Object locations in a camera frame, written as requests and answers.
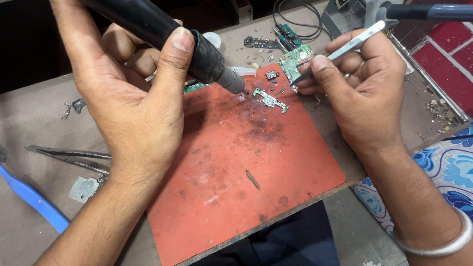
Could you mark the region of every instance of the silver bangle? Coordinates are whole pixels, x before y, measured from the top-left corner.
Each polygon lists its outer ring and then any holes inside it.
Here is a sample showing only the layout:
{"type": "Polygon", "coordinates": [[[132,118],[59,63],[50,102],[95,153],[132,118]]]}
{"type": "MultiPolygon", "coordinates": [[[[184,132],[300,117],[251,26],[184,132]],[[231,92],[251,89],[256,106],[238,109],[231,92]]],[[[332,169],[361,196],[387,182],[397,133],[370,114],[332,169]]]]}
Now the silver bangle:
{"type": "Polygon", "coordinates": [[[428,256],[428,257],[443,257],[450,254],[453,254],[463,248],[472,238],[473,235],[473,223],[470,220],[470,217],[466,215],[462,210],[453,207],[458,217],[460,217],[462,223],[462,230],[458,236],[450,241],[448,244],[443,247],[433,248],[433,249],[417,249],[408,246],[402,239],[399,237],[399,234],[393,229],[394,240],[397,245],[403,250],[418,255],[418,256],[428,256]]]}

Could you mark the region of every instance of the blue plastic tool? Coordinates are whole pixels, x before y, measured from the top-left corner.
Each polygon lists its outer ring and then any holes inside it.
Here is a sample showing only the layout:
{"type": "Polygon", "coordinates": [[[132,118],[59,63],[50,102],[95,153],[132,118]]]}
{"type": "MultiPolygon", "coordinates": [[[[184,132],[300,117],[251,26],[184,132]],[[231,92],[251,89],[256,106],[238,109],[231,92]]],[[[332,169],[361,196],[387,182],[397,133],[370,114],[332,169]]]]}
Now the blue plastic tool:
{"type": "Polygon", "coordinates": [[[69,225],[69,221],[54,208],[41,194],[27,183],[14,178],[0,163],[0,175],[20,198],[35,208],[54,228],[62,233],[69,225]]]}

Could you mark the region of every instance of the left hand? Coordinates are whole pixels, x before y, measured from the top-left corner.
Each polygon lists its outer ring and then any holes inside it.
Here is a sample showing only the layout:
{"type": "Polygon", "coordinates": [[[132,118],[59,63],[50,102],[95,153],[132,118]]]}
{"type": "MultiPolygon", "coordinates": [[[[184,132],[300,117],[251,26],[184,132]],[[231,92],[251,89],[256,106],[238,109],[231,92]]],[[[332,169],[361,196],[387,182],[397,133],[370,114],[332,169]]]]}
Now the left hand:
{"type": "Polygon", "coordinates": [[[135,53],[142,40],[116,24],[101,37],[79,0],[52,0],[52,7],[77,88],[110,148],[111,171],[125,170],[128,178],[166,172],[183,133],[192,33],[179,27],[161,53],[135,53]],[[151,85],[145,78],[155,70],[151,85]]]}

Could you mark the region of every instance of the table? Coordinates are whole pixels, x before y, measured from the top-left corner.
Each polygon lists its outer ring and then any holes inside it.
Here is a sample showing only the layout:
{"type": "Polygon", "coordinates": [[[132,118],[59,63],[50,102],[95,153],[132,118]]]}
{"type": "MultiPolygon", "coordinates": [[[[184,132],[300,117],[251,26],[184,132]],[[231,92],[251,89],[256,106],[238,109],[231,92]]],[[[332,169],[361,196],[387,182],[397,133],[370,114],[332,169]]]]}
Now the table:
{"type": "MultiPolygon", "coordinates": [[[[327,1],[319,1],[315,6],[322,11],[326,4],[327,1]]],[[[316,22],[313,13],[303,8],[288,10],[284,15],[300,23],[316,22]]],[[[217,31],[222,39],[221,51],[225,56],[226,65],[250,67],[248,62],[256,62],[264,66],[272,63],[267,59],[270,54],[279,58],[282,55],[280,50],[265,49],[264,52],[259,52],[259,48],[243,46],[243,39],[248,35],[275,38],[272,25],[273,18],[270,16],[217,31]],[[261,56],[266,58],[266,62],[263,62],[261,56]]],[[[312,31],[310,28],[292,25],[291,28],[299,34],[312,31]]],[[[321,54],[328,42],[329,37],[322,33],[308,45],[316,54],[321,54]]],[[[443,128],[440,123],[431,122],[424,105],[438,98],[424,93],[426,86],[422,82],[417,73],[412,73],[406,77],[404,86],[401,126],[405,146],[411,152],[423,149],[467,126],[464,124],[443,135],[437,135],[438,130],[443,128]],[[426,138],[421,139],[417,132],[426,138]]],[[[84,108],[79,115],[72,111],[66,120],[61,120],[66,111],[64,102],[71,103],[79,98],[81,97],[72,74],[0,95],[0,146],[6,151],[7,164],[13,169],[12,174],[36,188],[69,219],[73,219],[83,206],[68,198],[69,190],[75,180],[78,176],[98,178],[98,174],[28,152],[23,147],[34,144],[59,149],[109,153],[87,108],[84,108]]],[[[336,193],[366,176],[360,161],[343,140],[330,104],[323,100],[319,105],[314,97],[309,96],[300,96],[300,99],[347,177],[346,182],[215,248],[194,256],[185,261],[185,265],[336,193]]],[[[109,161],[100,163],[107,166],[109,161]]],[[[3,179],[0,179],[0,200],[3,203],[0,214],[0,228],[2,228],[0,265],[31,265],[57,238],[58,233],[38,212],[20,200],[3,179]]],[[[146,216],[138,222],[117,265],[160,265],[146,216]]]]}

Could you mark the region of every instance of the right hand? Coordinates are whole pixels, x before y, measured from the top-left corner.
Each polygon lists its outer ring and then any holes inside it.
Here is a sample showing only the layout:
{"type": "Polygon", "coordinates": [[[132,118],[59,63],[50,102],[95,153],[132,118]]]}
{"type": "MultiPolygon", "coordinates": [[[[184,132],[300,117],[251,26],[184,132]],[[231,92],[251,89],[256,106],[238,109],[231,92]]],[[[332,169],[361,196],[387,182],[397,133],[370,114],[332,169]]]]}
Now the right hand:
{"type": "MultiPolygon", "coordinates": [[[[327,52],[335,52],[364,30],[339,36],[327,45],[327,52]]],[[[344,139],[358,156],[403,146],[400,117],[406,64],[384,34],[370,37],[360,53],[347,52],[333,62],[318,55],[300,72],[309,67],[313,77],[296,84],[299,92],[327,95],[344,139]],[[352,74],[345,80],[345,73],[352,74]]]]}

